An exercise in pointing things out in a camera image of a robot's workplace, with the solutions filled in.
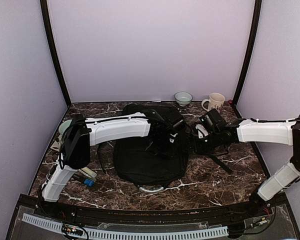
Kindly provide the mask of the cream eraser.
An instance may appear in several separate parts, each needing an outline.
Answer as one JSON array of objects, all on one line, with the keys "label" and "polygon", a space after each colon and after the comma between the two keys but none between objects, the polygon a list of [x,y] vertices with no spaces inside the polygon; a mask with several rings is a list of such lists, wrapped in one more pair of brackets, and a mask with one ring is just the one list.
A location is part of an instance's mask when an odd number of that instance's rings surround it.
[{"label": "cream eraser", "polygon": [[88,174],[91,178],[96,178],[97,176],[97,173],[88,167],[81,168],[80,170]]}]

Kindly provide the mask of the black blue marker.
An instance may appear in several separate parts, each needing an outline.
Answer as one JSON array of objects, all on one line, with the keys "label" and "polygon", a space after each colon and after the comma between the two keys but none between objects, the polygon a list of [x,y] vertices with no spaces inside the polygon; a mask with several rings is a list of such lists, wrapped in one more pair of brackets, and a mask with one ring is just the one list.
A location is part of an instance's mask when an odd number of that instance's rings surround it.
[{"label": "black blue marker", "polygon": [[73,175],[72,176],[74,180],[88,186],[88,187],[92,187],[94,182],[92,180],[90,180],[89,178],[85,178],[83,176],[80,176],[80,175]]}]

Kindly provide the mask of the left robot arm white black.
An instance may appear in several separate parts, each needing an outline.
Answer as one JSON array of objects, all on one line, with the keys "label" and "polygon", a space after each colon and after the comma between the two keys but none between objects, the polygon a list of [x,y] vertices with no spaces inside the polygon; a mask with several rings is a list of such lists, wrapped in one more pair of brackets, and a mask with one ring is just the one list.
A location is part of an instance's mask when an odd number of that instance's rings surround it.
[{"label": "left robot arm white black", "polygon": [[55,202],[72,176],[90,163],[92,146],[132,137],[151,137],[159,149],[166,151],[173,146],[177,135],[176,127],[154,109],[106,118],[76,114],[62,133],[58,158],[39,192],[43,199],[41,210],[50,218],[59,216],[61,208]]}]

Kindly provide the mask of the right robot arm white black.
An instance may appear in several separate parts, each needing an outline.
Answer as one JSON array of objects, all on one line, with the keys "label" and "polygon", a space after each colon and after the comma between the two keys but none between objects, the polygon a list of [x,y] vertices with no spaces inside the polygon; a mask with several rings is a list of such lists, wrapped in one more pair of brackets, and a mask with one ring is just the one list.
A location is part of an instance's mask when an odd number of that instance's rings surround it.
[{"label": "right robot arm white black", "polygon": [[250,195],[245,213],[256,217],[265,202],[300,179],[300,115],[282,120],[236,118],[227,122],[212,110],[199,118],[192,129],[196,132],[193,148],[196,154],[213,156],[214,150],[231,144],[269,144],[292,149],[287,161]]}]

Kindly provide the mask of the black student backpack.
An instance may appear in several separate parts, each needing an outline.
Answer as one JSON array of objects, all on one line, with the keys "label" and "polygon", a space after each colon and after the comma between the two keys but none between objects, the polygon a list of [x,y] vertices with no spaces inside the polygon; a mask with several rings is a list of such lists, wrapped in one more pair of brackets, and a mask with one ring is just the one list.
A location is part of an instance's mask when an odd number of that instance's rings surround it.
[{"label": "black student backpack", "polygon": [[[164,109],[174,106],[155,106],[128,104],[122,110],[122,115],[133,114],[145,110],[155,110],[163,117]],[[193,129],[184,120],[184,128],[178,131],[175,139],[177,149],[172,158],[157,155],[152,150],[153,142],[150,136],[147,137],[130,137],[119,139],[115,142],[113,152],[113,164],[117,175],[128,182],[135,184],[141,190],[145,186],[161,186],[165,189],[175,180],[182,178],[186,174],[189,156],[191,154],[203,155],[212,159],[228,174],[232,174],[228,166],[226,166],[214,150],[209,154],[196,154],[191,148],[191,135]]]}]

